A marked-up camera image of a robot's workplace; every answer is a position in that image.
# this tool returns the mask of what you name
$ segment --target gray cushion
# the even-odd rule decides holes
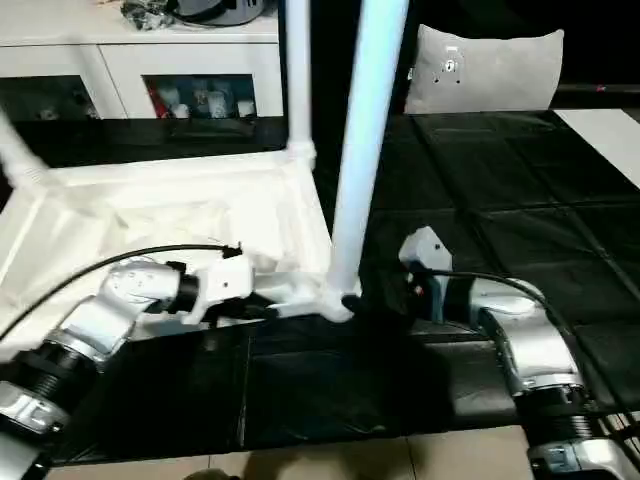
[[[564,32],[469,39],[420,25],[406,113],[546,110],[558,87]]]

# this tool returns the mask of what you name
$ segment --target white plastic part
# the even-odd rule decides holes
[[[287,0],[287,88],[289,90],[290,157],[315,166],[316,149],[311,139],[311,16],[309,0]]]
[[[329,298],[356,291],[408,5],[409,0],[362,4],[328,275],[328,290],[337,294]]]
[[[213,305],[231,298],[246,298],[253,292],[253,266],[249,257],[218,259],[195,272],[199,280],[193,310],[182,318],[185,325],[197,325]]]
[[[412,263],[419,263],[424,268],[434,270],[447,270],[453,268],[453,257],[444,243],[438,238],[431,227],[423,227],[409,235],[400,247],[399,260],[407,267]],[[447,293],[449,278],[443,276],[431,276],[428,279],[431,295],[431,318],[434,322],[442,323],[442,305]]]

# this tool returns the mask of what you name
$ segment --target black cable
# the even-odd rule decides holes
[[[197,244],[197,243],[185,243],[178,245],[161,245],[158,247],[149,247],[149,248],[141,248],[139,250],[133,250],[126,253],[121,253],[120,255],[115,255],[113,257],[105,258],[104,260],[100,260],[88,267],[83,268],[82,270],[74,273],[66,280],[60,282],[58,285],[53,287],[48,292],[44,293],[38,300],[33,302],[31,306],[29,306],[25,311],[23,311],[20,315],[18,315],[13,321],[9,324],[9,326],[4,330],[4,332],[0,333],[0,342],[2,342],[7,336],[34,310],[40,307],[43,303],[53,297],[59,291],[65,289],[69,285],[71,285],[76,280],[99,270],[100,268],[106,267],[113,263],[119,262],[121,260],[126,260],[131,257],[138,257],[142,255],[149,255],[151,253],[158,252],[171,252],[176,250],[217,250],[221,251],[228,256],[234,256],[242,253],[242,250],[239,248],[228,247],[225,245],[206,245],[206,244]]]
[[[575,328],[573,328],[573,326],[544,298],[544,296],[540,295],[534,289],[529,288],[526,285],[521,284],[520,282],[517,282],[516,280],[512,280],[510,278],[506,278],[500,275],[493,275],[489,273],[480,273],[480,272],[452,272],[448,270],[436,270],[436,269],[424,268],[422,267],[422,265],[419,265],[419,264],[412,265],[412,268],[421,269],[422,272],[428,273],[430,275],[435,275],[435,276],[450,277],[450,278],[466,278],[466,279],[474,279],[474,280],[475,279],[490,280],[493,282],[501,283],[503,285],[507,285],[509,287],[515,288],[516,290],[520,290],[521,292],[526,294],[528,297],[538,302],[546,310],[549,320],[558,329],[558,331],[560,332],[560,335],[562,336],[564,341],[568,344],[569,349],[576,357],[576,361],[580,366],[581,373],[585,377],[587,377],[587,383],[592,384],[593,379],[589,379],[590,374],[585,367],[586,362],[584,361],[585,359],[582,358],[583,354],[586,357],[586,359],[589,361],[589,363],[593,366],[596,373],[602,379],[602,382],[607,388],[607,390],[609,391],[609,393],[611,394],[611,397],[613,398],[613,401],[615,402],[616,407],[624,415],[625,419],[627,420],[627,423],[629,424],[628,428],[635,432],[640,432],[640,425],[638,424],[638,421],[635,419],[635,417],[631,413],[631,410],[626,406],[622,397],[616,391],[615,387],[613,386],[608,376],[604,372],[604,369],[596,359],[594,353],[585,344],[582,338],[578,335],[578,332],[575,330]],[[607,430],[609,430],[609,433],[611,434],[611,436],[614,438],[618,437],[618,439],[620,440],[620,436],[618,435],[615,427],[613,426],[611,421],[606,417],[606,415],[604,415],[601,418],[601,421],[605,424],[605,427],[607,428]],[[629,446],[624,441],[618,441],[617,443],[623,449],[623,451],[625,452],[629,460],[633,463],[633,465],[636,467],[636,469],[640,471],[640,458],[638,458],[638,456],[636,456],[633,453],[633,451],[631,451]]]

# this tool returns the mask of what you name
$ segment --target black ribbed joint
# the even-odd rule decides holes
[[[590,414],[583,387],[558,385],[532,390],[516,397],[515,402],[531,447],[590,439],[602,433]]]
[[[98,378],[93,361],[56,343],[20,352],[5,380],[57,405],[70,414]]]

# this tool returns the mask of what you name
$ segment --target white pole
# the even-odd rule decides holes
[[[311,139],[311,15],[309,0],[287,0],[287,88],[289,90],[289,141],[287,150],[296,161],[315,166]]]
[[[409,0],[362,4],[328,275],[329,285],[340,292],[352,292],[358,281],[408,5]]]

